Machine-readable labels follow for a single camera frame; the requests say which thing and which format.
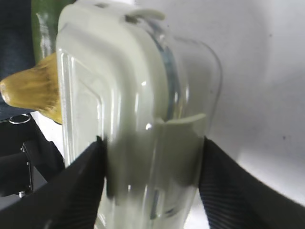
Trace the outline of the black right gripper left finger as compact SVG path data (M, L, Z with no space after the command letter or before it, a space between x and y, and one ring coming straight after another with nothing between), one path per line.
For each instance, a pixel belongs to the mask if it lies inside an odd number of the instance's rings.
M52 181L1 210L2 229L92 229L104 187L106 144L98 136Z

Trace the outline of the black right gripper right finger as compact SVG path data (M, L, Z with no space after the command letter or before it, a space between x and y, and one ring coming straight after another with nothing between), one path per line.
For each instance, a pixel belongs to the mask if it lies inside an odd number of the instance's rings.
M205 138L199 194L212 229L303 229L305 208L250 175Z

